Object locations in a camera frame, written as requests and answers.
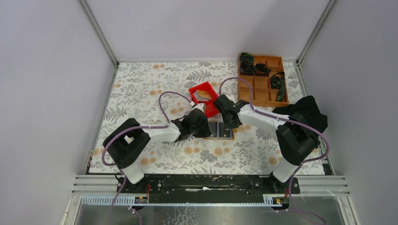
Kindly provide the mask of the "dark brown credit card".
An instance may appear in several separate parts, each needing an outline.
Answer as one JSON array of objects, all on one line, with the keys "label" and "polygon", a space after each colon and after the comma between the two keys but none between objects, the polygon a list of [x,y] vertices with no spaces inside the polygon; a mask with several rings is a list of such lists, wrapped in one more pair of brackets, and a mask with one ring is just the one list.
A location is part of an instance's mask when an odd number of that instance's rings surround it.
[{"label": "dark brown credit card", "polygon": [[225,127],[223,122],[219,123],[219,137],[230,139],[232,137],[231,131]]}]

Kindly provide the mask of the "yellow leather card holder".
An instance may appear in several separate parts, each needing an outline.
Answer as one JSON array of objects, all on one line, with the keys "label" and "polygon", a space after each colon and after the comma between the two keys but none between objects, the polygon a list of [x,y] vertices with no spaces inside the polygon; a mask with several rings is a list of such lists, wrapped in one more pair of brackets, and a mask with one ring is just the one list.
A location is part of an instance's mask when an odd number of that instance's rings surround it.
[{"label": "yellow leather card holder", "polygon": [[223,122],[209,122],[210,136],[204,139],[211,140],[234,140],[233,130],[227,129]]}]

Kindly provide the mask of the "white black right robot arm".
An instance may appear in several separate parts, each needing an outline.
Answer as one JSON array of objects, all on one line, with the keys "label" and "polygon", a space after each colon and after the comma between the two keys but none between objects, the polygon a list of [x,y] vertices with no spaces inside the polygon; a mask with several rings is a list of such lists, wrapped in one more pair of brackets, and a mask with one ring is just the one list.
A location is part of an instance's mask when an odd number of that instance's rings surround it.
[{"label": "white black right robot arm", "polygon": [[305,117],[299,113],[289,116],[257,109],[244,100],[234,103],[224,94],[214,101],[214,105],[221,113],[226,128],[251,125],[277,137],[282,159],[269,180],[269,187],[275,193],[281,193],[287,188],[287,180],[320,144],[320,132],[310,127]]}]

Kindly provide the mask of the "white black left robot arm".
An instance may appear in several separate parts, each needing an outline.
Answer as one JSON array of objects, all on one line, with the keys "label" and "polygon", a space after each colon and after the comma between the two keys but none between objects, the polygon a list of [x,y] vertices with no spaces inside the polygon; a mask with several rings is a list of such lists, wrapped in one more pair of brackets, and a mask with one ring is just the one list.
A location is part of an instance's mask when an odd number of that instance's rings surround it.
[{"label": "white black left robot arm", "polygon": [[108,153],[121,173],[128,179],[128,187],[135,193],[145,188],[144,172],[136,162],[149,144],[180,142],[189,137],[204,138],[211,135],[208,119],[202,109],[193,108],[188,115],[175,119],[166,126],[144,126],[134,118],[126,120],[104,142]]}]

